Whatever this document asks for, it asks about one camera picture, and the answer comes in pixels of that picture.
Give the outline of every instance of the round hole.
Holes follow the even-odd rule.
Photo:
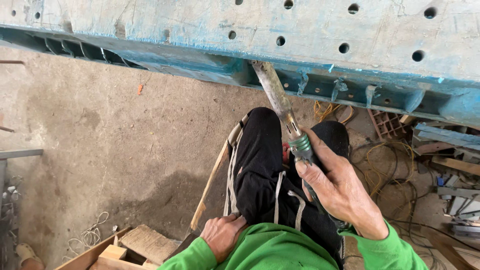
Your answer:
[[[359,6],[357,4],[351,4],[348,7],[348,13],[350,14],[356,14],[359,11]]]
[[[437,9],[434,7],[429,7],[425,9],[425,11],[423,12],[423,15],[427,19],[433,19],[437,15]]]
[[[279,36],[276,38],[276,44],[278,46],[283,46],[285,44],[285,38],[282,36]]]
[[[230,31],[230,33],[228,34],[228,38],[230,39],[235,39],[237,37],[237,33],[235,33],[235,31]]]
[[[412,54],[412,59],[415,62],[420,62],[423,60],[424,56],[425,56],[425,52],[423,52],[422,50],[417,50]]]
[[[285,3],[283,3],[283,7],[286,10],[289,10],[293,7],[293,1],[292,0],[286,0]]]
[[[341,53],[347,53],[349,49],[350,49],[350,45],[348,45],[348,43],[342,43],[342,45],[340,45],[340,47],[338,47],[338,50]]]

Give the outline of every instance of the green sleeve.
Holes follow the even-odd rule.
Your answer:
[[[388,226],[388,236],[383,240],[370,240],[358,236],[354,228],[339,231],[343,236],[357,239],[357,247],[363,255],[368,270],[428,270],[423,260],[413,251],[412,246],[398,237],[395,229]]]
[[[201,237],[195,239],[188,248],[171,257],[157,270],[209,270],[216,267],[212,250]]]

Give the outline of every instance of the black pants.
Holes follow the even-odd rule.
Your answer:
[[[280,120],[268,108],[255,108],[248,113],[249,119],[243,127],[243,136],[237,148],[234,181],[237,208],[249,224],[273,222],[275,190],[282,165],[282,133]],[[337,155],[348,156],[348,134],[343,124],[326,121],[316,124],[312,130]],[[290,169],[284,177],[278,196],[278,223],[295,228],[299,200],[289,196],[289,190],[301,196],[306,206],[303,210],[301,231],[325,248],[340,268],[341,236],[327,215],[320,215],[316,206],[309,202],[301,187],[301,178],[295,170],[293,154],[290,154]]]

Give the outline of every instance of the concrete floor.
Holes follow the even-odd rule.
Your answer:
[[[112,225],[144,223],[183,239],[232,127],[252,108],[269,107],[263,92],[242,87],[8,48],[0,48],[0,59],[25,62],[0,65],[0,125],[15,130],[0,132],[0,148],[45,150],[42,157],[10,159],[7,174],[24,177],[20,240],[32,245],[47,269],[72,256],[67,241],[103,211],[109,212],[99,226],[103,237]],[[313,100],[291,101],[301,124],[316,123]],[[358,132],[349,133],[354,147],[366,143]],[[400,160],[397,176],[405,177],[407,159]],[[376,150],[372,161],[393,170],[394,156],[386,148]],[[366,161],[359,166],[369,168]],[[423,194],[432,180],[415,173],[412,182]],[[379,204],[390,214],[404,193],[387,187],[385,194]],[[420,199],[415,221],[440,227],[448,221],[442,203],[434,194]],[[352,239],[348,253],[358,254]],[[349,258],[346,269],[362,265]]]

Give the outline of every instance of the green shirt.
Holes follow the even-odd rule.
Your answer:
[[[401,240],[387,223],[389,235],[384,240],[369,240],[358,236],[355,230],[339,231],[358,241],[365,269],[368,270],[427,270],[427,266]],[[158,270],[232,270],[232,269],[323,269],[338,270],[328,252],[312,239],[293,228],[260,223],[245,229],[228,258],[220,264],[207,243],[200,237],[184,251],[166,261]]]

